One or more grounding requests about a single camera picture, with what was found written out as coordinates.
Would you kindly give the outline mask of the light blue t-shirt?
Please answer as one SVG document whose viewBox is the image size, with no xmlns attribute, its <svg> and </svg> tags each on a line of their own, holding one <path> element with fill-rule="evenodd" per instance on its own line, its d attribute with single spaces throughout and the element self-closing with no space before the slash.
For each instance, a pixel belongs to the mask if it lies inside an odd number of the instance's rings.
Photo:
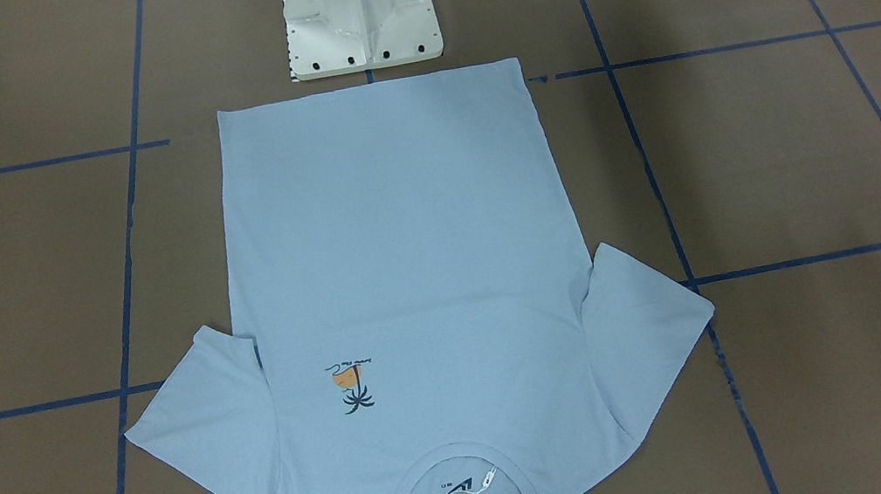
<svg viewBox="0 0 881 494">
<path fill-rule="evenodd" d="M 520 62 L 218 113 L 231 333 L 127 431 L 213 494 L 584 494 L 712 302 L 590 251 Z"/>
</svg>

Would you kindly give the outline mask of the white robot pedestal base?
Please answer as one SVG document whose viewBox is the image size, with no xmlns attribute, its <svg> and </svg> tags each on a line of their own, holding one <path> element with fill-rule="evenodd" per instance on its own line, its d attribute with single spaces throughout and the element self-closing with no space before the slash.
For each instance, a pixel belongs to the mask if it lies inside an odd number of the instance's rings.
<svg viewBox="0 0 881 494">
<path fill-rule="evenodd" d="M 443 55 L 433 0 L 283 0 L 294 81 L 407 65 Z"/>
</svg>

